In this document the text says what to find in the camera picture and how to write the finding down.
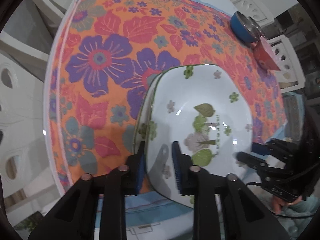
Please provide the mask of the person right hand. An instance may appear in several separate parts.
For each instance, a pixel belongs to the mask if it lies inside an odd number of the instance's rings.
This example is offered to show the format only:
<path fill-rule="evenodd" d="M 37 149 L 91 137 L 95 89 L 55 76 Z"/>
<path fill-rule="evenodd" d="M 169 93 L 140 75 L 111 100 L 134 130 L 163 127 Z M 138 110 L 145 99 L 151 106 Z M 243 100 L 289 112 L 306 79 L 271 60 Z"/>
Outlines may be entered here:
<path fill-rule="evenodd" d="M 283 199 L 273 196 L 271 200 L 271 205 L 274 213 L 276 215 L 279 215 L 281 213 L 282 207 L 296 205 L 301 201 L 302 201 L 302 196 L 298 197 L 294 202 L 291 202 L 291 203 L 285 202 Z"/>

